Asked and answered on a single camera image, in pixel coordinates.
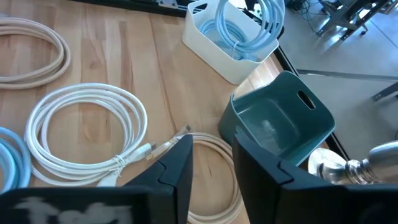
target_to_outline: light blue cable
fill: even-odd
[[[258,35],[248,41],[244,32],[231,21],[225,19],[225,4],[228,0],[220,0],[216,10],[215,19],[206,21],[200,27],[200,32],[206,34],[207,32],[216,29],[221,37],[221,40],[228,48],[233,49],[242,59],[251,59],[249,53],[257,52],[276,40],[280,34],[284,22],[284,8],[283,0],[279,5],[275,0],[259,0],[259,5],[262,11],[261,29]]]
[[[12,139],[21,151],[19,153],[12,144],[0,139],[0,166],[4,176],[1,193],[27,187],[30,181],[32,161],[25,142],[16,133],[3,127],[0,127],[0,135]]]

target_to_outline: beige cable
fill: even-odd
[[[147,159],[153,159],[160,156],[163,152],[169,150],[175,143],[176,139],[181,139],[181,135],[176,134],[169,142],[161,145],[159,148],[153,150]],[[233,174],[233,196],[232,200],[224,211],[216,215],[204,216],[197,215],[191,211],[188,213],[188,222],[191,224],[229,224],[231,223],[240,213],[243,208],[243,200],[241,192],[239,191],[238,181],[236,180],[234,163],[232,159],[232,147],[224,140],[207,133],[189,133],[193,136],[194,144],[201,144],[210,149],[218,152],[227,162],[231,172]]]
[[[28,19],[0,17],[0,35],[28,35],[53,44],[58,55],[49,65],[38,70],[14,76],[0,75],[0,89],[20,90],[33,88],[54,81],[65,73],[71,55],[67,43],[54,30]]]

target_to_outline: concrete floor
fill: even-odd
[[[320,5],[314,5],[311,12],[320,13]],[[318,30],[326,20],[327,16],[317,16],[310,23]],[[319,38],[301,15],[286,10],[280,46],[293,66],[329,75],[341,73],[340,77],[301,78],[332,112],[335,134],[351,159],[364,159],[373,147],[395,139],[398,98],[392,95],[375,103],[370,97],[398,82],[396,24],[398,10],[377,14],[367,23],[367,34],[360,36],[359,29],[342,42],[340,28]]]

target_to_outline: bin handle hole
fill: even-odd
[[[192,14],[196,14],[198,12],[202,12],[207,8],[207,3],[201,4],[200,6],[194,7],[192,10]]]
[[[315,105],[313,104],[313,101],[301,90],[297,92],[297,96],[303,101],[305,106],[310,108],[310,110],[315,109]]]

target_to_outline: metal cylinder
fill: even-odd
[[[345,161],[329,149],[318,148],[310,155],[308,171],[333,184],[398,183],[398,141],[373,148],[362,161]]]

